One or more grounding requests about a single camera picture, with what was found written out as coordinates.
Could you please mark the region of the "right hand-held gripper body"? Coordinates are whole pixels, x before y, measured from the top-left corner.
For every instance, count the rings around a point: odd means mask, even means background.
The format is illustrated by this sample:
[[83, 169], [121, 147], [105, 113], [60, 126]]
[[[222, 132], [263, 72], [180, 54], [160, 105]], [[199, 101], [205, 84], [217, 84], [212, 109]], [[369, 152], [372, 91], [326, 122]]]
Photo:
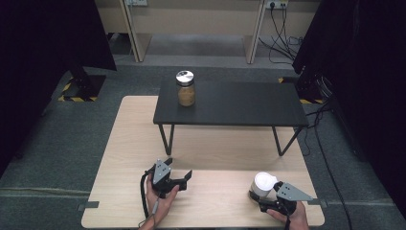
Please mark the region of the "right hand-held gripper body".
[[282, 187], [276, 192], [276, 200], [269, 200], [272, 210], [285, 216], [291, 216], [297, 206], [298, 201], [311, 201], [313, 197], [290, 183], [283, 182]]

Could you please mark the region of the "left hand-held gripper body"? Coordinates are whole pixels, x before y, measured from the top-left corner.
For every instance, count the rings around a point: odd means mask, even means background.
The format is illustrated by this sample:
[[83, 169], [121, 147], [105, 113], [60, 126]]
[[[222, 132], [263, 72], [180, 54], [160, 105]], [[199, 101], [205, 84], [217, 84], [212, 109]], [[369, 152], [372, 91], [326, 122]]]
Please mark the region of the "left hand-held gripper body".
[[152, 174], [152, 189], [161, 198], [165, 198], [176, 185], [179, 186], [180, 191], [187, 190], [188, 182], [186, 184], [175, 184], [174, 179], [170, 178], [170, 165], [166, 165], [161, 159], [158, 159], [153, 167], [147, 171], [147, 173]]

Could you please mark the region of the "jar with white lid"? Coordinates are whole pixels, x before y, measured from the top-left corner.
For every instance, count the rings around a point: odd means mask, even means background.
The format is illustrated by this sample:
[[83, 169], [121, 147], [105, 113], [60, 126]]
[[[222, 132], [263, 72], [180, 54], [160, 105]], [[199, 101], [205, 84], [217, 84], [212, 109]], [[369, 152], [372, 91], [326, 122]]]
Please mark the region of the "jar with white lid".
[[250, 191], [260, 197], [266, 197], [278, 182], [276, 176], [268, 172], [258, 172], [251, 184]]

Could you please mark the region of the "glass jar with silver lid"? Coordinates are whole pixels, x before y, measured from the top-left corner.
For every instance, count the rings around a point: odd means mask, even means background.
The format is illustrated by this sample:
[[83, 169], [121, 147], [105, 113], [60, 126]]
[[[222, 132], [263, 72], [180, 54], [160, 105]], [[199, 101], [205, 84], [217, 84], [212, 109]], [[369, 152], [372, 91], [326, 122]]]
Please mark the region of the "glass jar with silver lid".
[[183, 70], [176, 74], [178, 102], [182, 106], [192, 106], [195, 102], [194, 74]]

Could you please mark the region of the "black shelf riser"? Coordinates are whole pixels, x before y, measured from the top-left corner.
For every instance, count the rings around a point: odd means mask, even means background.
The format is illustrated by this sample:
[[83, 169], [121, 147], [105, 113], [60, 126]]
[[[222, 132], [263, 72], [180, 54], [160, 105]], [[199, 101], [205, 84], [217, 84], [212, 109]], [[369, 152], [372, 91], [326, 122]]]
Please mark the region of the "black shelf riser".
[[164, 126], [293, 127], [296, 133], [308, 121], [292, 83], [200, 81], [195, 103], [179, 104], [173, 81], [161, 83], [153, 123], [159, 127], [166, 154], [171, 154], [173, 134]]

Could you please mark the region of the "person's right hand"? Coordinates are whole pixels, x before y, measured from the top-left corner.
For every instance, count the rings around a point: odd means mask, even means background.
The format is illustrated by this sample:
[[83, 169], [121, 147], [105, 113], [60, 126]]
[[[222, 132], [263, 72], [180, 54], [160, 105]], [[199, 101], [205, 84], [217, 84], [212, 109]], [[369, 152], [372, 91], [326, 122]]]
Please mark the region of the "person's right hand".
[[309, 230], [305, 206], [301, 201], [297, 202], [296, 210], [289, 218], [272, 209], [268, 209], [267, 214], [282, 223], [290, 220], [289, 230]]

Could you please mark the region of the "person's left hand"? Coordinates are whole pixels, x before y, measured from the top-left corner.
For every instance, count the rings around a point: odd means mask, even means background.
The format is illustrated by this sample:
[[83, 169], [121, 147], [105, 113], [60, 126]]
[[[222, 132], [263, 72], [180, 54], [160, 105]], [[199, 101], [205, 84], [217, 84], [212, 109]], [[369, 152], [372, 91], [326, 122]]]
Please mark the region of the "person's left hand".
[[172, 202], [175, 200], [179, 191], [176, 185], [166, 198], [160, 198], [152, 189], [152, 176], [147, 177], [147, 207], [149, 216], [140, 227], [140, 230], [154, 230], [162, 220], [168, 215]]

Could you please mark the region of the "stand base with striped tape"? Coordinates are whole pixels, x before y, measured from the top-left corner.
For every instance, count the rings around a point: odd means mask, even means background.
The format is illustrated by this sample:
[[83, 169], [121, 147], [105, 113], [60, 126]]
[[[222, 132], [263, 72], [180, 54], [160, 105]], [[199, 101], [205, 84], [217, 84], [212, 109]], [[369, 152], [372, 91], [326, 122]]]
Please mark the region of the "stand base with striped tape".
[[292, 83], [302, 104], [324, 104], [333, 96], [331, 82], [305, 66], [298, 77], [282, 77], [279, 83]]
[[89, 75], [82, 66], [70, 70], [71, 77], [62, 89], [60, 102], [94, 102], [106, 75]]

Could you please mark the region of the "black curtain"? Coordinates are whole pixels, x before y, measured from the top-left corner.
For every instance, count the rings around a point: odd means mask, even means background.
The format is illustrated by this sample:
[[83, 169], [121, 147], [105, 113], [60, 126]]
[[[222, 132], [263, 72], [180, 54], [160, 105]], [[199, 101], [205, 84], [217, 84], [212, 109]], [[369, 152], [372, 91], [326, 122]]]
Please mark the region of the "black curtain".
[[66, 72], [116, 68], [95, 0], [0, 0], [0, 177]]
[[293, 68], [312, 68], [406, 218], [406, 0], [320, 0]]

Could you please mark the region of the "white wall socket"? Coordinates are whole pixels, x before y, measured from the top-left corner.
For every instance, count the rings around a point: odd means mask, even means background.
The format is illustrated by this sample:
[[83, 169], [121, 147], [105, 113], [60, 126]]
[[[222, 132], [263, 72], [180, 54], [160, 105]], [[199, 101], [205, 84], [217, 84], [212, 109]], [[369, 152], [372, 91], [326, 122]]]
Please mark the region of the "white wall socket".
[[283, 10], [288, 6], [288, 0], [266, 0], [265, 8], [269, 10]]

